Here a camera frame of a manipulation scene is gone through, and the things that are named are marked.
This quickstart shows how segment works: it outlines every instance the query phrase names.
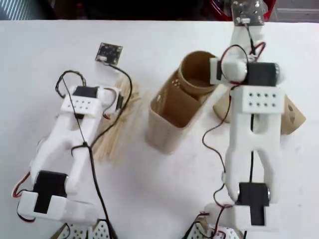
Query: cardboard piece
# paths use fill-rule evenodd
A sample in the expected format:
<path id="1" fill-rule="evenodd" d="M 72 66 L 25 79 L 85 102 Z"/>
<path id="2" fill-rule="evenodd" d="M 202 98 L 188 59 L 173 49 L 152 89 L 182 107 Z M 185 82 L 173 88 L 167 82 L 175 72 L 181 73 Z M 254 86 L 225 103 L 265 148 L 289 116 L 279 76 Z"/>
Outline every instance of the cardboard piece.
<path id="1" fill-rule="evenodd" d="M 185 56 L 177 70 L 181 88 L 190 95 L 200 96 L 212 92 L 209 59 L 215 56 L 206 51 L 194 51 Z"/>
<path id="2" fill-rule="evenodd" d="M 222 120 L 227 112 L 229 104 L 229 90 L 219 99 L 219 101 L 213 106 L 213 110 L 217 116 Z M 231 112 L 228 113 L 225 122 L 229 123 Z M 299 128 L 305 121 L 306 117 L 300 112 L 295 104 L 285 96 L 284 113 L 281 118 L 281 135 L 288 135 Z"/>

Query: white surface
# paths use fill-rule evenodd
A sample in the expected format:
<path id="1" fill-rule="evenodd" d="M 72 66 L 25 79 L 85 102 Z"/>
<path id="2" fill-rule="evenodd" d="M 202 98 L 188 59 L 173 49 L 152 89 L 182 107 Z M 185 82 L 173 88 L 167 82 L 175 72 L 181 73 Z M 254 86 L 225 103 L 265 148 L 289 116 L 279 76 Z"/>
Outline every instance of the white surface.
<path id="1" fill-rule="evenodd" d="M 231 22 L 1 21 L 2 237 L 45 239 L 61 226 L 45 220 L 22 222 L 15 214 L 17 200 L 10 197 L 13 186 L 35 156 L 37 142 L 53 127 L 62 103 L 54 91 L 60 74 L 74 69 L 86 77 L 88 84 L 108 81 L 108 85 L 113 85 L 106 79 L 111 70 L 94 61 L 100 43 L 107 42 L 124 47 L 119 66 L 143 89 L 155 93 L 187 53 L 206 50 L 221 56 L 229 45 L 232 30 Z M 315 238 L 319 226 L 319 25 L 267 23 L 264 32 L 264 60 L 278 62 L 285 70 L 282 87 L 307 121 L 292 135 L 281 137 L 281 231 L 249 232 L 247 236 Z M 69 85 L 72 79 L 78 83 L 76 76 L 68 75 L 65 79 Z M 147 114 L 145 109 L 138 133 L 122 161 L 113 167 L 96 164 L 98 181 L 120 239 L 181 238 L 198 212 L 212 202 L 212 193 L 221 185 L 218 156 L 201 144 L 205 130 L 219 120 L 208 103 L 178 150 L 167 156 L 144 141 Z M 228 125 L 207 137 L 207 142 L 222 155 L 228 141 Z M 61 160 L 66 168 L 69 159 Z M 82 198 L 99 205 L 90 167 L 87 169 L 82 177 Z M 248 180 L 249 168 L 246 170 Z M 262 179 L 262 167 L 256 160 L 254 180 Z M 230 200 L 226 191 L 217 197 L 219 201 Z"/>

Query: red wire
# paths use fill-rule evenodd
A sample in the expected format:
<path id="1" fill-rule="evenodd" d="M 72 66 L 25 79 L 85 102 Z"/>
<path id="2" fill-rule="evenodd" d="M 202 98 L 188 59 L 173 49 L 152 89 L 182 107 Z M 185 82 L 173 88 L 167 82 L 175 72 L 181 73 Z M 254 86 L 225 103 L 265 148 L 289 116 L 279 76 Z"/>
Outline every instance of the red wire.
<path id="1" fill-rule="evenodd" d="M 258 43 L 258 44 L 255 46 L 255 50 L 257 50 L 259 47 L 261 47 L 261 50 L 259 51 L 259 53 L 258 53 L 258 55 L 257 55 L 257 57 L 256 57 L 256 59 L 255 59 L 255 61 L 257 61 L 257 60 L 259 59 L 261 53 L 263 53 L 263 51 L 264 51 L 264 49 L 265 49 L 265 47 L 266 47 L 266 43 L 265 43 L 264 41 Z"/>
<path id="2" fill-rule="evenodd" d="M 19 203 L 18 203 L 18 205 L 17 205 L 17 207 L 16 207 L 16 213 L 17 213 L 18 217 L 19 217 L 22 221 L 24 221 L 24 222 L 26 222 L 26 223 L 34 223 L 35 218 L 33 218 L 33 219 L 24 218 L 23 216 L 21 216 L 21 215 L 18 213 L 18 207 L 19 207 Z"/>
<path id="3" fill-rule="evenodd" d="M 21 193 L 17 193 L 17 191 L 18 191 L 20 185 L 21 185 L 22 183 L 24 183 L 24 182 L 28 179 L 29 176 L 30 176 L 30 172 L 28 172 L 28 173 L 24 176 L 24 178 L 22 178 L 22 179 L 18 182 L 18 184 L 16 185 L 16 187 L 14 188 L 13 193 L 12 193 L 12 196 L 13 196 L 14 198 L 19 198 L 19 197 L 21 197 Z"/>

